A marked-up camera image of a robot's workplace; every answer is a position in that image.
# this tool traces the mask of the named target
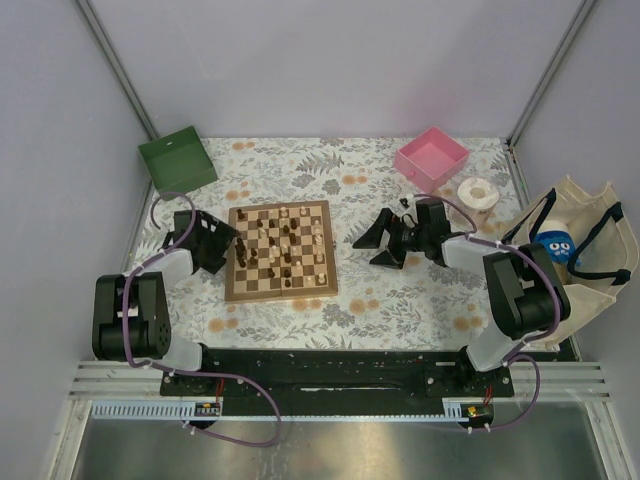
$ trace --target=wooden chessboard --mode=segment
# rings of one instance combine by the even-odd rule
[[[242,212],[242,218],[239,218],[238,210]],[[338,294],[333,231],[326,200],[234,207],[229,209],[228,223],[240,232],[246,248],[242,256],[244,266],[240,265],[236,242],[229,248],[227,302],[265,302]],[[252,250],[257,261],[251,261]]]

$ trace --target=white wall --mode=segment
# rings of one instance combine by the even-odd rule
[[[517,145],[537,195],[569,173],[585,187],[613,182],[640,234],[640,2],[600,2]],[[640,467],[640,272],[618,302],[579,332],[587,359],[602,362],[616,412]]]
[[[580,0],[93,0],[158,130],[506,136]]]
[[[124,258],[145,141],[69,0],[2,0],[0,477],[38,478],[78,361],[95,280]]]

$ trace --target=table surface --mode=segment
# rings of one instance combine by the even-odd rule
[[[455,200],[470,176],[500,192],[481,236],[495,238],[519,210],[497,138],[462,138],[471,151],[464,170],[434,192]],[[483,278],[441,268],[410,254],[403,270],[368,264],[372,250],[351,244],[383,207],[401,212],[400,197],[417,188],[395,172],[393,159],[406,138],[203,139],[219,180],[189,195],[197,208],[227,221],[233,206],[328,200],[336,242],[339,294],[330,298],[229,305],[224,268],[200,270],[168,292],[173,331],[210,347],[458,350],[489,320]],[[160,202],[156,230],[149,215],[134,254],[153,254],[173,226],[182,200]]]

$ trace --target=bag handle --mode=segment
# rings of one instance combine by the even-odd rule
[[[585,238],[584,242],[580,244],[576,251],[573,252],[573,255],[569,258],[567,262],[567,270],[573,276],[578,278],[582,278],[583,280],[603,280],[605,278],[613,278],[613,283],[611,285],[624,285],[631,279],[631,272],[624,268],[616,272],[578,272],[576,271],[576,262],[578,257],[584,250],[589,246],[591,242],[595,240],[598,234],[602,231],[604,226],[607,224],[609,219],[613,219],[614,222],[618,223],[620,220],[624,218],[624,213],[622,213],[622,204],[620,202],[615,203],[607,211],[604,213],[602,218],[589,232],[587,238]]]
[[[538,205],[536,205],[526,217],[520,220],[515,227],[513,227],[511,230],[505,233],[504,237],[502,237],[502,243],[510,243],[511,240],[513,240],[513,237],[516,236],[516,234],[522,227],[522,224],[527,221],[527,219],[533,214],[533,212],[536,211],[536,208],[538,208],[542,202],[545,202],[544,208],[540,212],[540,215],[538,215],[538,218],[534,222],[533,227],[531,227],[531,232],[529,232],[529,241],[533,242],[533,239],[538,234],[538,231],[542,226],[542,222],[544,222],[547,219],[547,216],[549,215],[549,212],[553,208],[554,203],[556,203],[556,199],[557,199],[556,189],[552,188],[549,191],[549,193],[547,193],[544,196],[544,198],[542,198],[538,202]]]

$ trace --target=tape roll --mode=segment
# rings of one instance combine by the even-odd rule
[[[478,227],[487,221],[498,200],[500,200],[498,189],[484,178],[467,178],[458,187],[457,204],[476,222]],[[450,209],[449,218],[463,230],[468,230],[470,227],[469,222],[454,209]]]

